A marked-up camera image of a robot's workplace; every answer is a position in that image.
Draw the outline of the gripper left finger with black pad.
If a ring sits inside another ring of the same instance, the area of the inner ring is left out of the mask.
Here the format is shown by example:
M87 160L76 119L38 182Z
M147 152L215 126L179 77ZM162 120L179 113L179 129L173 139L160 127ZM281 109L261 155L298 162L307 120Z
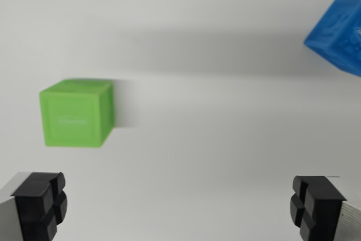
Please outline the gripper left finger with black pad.
M1 188L1 240L53 240L67 213L62 172L18 172Z

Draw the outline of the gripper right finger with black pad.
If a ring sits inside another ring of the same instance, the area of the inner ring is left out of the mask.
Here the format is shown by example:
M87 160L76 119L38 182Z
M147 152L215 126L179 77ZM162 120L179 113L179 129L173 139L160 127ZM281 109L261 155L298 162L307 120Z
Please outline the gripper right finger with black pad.
M290 216L302 240L360 240L360 180L295 176Z

